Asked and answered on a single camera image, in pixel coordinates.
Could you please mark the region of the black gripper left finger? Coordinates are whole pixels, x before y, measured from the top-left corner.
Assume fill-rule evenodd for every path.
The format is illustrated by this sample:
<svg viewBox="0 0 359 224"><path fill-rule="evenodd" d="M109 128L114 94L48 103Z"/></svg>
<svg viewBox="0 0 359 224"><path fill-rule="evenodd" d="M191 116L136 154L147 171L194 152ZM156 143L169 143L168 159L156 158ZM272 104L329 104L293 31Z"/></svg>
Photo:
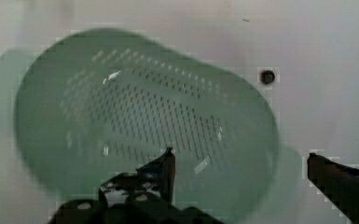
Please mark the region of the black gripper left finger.
<svg viewBox="0 0 359 224"><path fill-rule="evenodd" d="M120 173L102 183L98 191L99 201L105 205L115 205L125 203L133 194L146 192L171 203L175 164L173 148L167 147L162 155L135 172Z"/></svg>

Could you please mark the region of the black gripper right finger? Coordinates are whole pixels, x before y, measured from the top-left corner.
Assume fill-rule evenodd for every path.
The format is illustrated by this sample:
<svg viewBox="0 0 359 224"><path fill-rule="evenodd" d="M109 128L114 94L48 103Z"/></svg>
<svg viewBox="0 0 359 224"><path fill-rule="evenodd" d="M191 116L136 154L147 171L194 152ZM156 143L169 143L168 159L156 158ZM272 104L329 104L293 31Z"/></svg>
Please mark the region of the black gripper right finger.
<svg viewBox="0 0 359 224"><path fill-rule="evenodd" d="M359 169L311 153L307 177L353 224L359 224Z"/></svg>

